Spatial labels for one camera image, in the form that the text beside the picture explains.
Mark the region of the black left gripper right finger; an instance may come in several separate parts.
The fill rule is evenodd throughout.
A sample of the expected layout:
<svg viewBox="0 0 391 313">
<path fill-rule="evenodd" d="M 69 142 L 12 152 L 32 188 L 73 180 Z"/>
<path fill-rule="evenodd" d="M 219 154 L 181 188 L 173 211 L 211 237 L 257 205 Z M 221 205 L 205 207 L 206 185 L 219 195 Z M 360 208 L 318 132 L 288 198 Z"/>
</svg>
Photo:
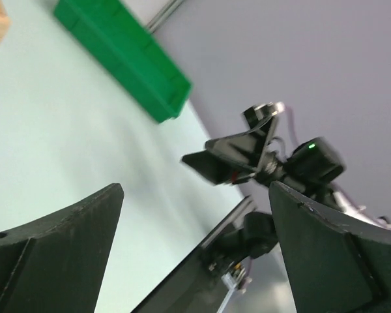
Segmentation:
<svg viewBox="0 0 391 313">
<path fill-rule="evenodd" d="M 268 194 L 297 312 L 391 312 L 391 230 L 282 183 Z"/>
</svg>

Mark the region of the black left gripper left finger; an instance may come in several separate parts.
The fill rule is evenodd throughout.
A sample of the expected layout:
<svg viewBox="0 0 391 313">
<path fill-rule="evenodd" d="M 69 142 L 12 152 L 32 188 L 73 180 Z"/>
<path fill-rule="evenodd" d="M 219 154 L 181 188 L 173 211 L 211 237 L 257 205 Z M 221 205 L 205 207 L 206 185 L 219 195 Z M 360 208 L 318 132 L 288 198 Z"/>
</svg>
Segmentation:
<svg viewBox="0 0 391 313">
<path fill-rule="evenodd" d="M 112 183 L 0 231 L 0 312 L 94 312 L 123 199 Z"/>
</svg>

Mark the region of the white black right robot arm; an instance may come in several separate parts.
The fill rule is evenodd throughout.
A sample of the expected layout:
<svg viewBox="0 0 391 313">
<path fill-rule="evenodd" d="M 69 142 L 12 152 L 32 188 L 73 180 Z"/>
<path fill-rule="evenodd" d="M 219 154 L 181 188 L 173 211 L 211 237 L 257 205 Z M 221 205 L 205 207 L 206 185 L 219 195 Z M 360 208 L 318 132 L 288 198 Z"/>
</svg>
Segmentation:
<svg viewBox="0 0 391 313">
<path fill-rule="evenodd" d="M 322 137 L 281 159 L 270 150 L 284 106 L 253 106 L 244 112 L 246 132 L 208 140 L 182 161 L 214 185 L 254 180 L 265 186 L 271 206 L 258 211 L 244 198 L 188 259 L 208 273 L 233 269 L 246 258 L 281 249 L 292 282 L 306 273 L 345 269 L 360 280 L 391 285 L 391 229 L 349 203 L 334 180 L 345 170 Z"/>
</svg>

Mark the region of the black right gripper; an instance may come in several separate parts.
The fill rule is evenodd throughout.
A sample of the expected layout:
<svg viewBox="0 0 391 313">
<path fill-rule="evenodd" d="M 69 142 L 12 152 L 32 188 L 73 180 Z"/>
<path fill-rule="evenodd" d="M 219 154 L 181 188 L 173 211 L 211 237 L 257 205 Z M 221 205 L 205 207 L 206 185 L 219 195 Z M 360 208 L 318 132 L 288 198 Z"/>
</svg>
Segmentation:
<svg viewBox="0 0 391 313">
<path fill-rule="evenodd" d="M 250 130 L 205 143 L 205 150 L 184 155 L 181 161 L 214 185 L 240 185 L 253 178 L 269 187 L 281 167 L 268 146 L 274 138 L 283 102 L 258 104 L 243 112 Z"/>
</svg>

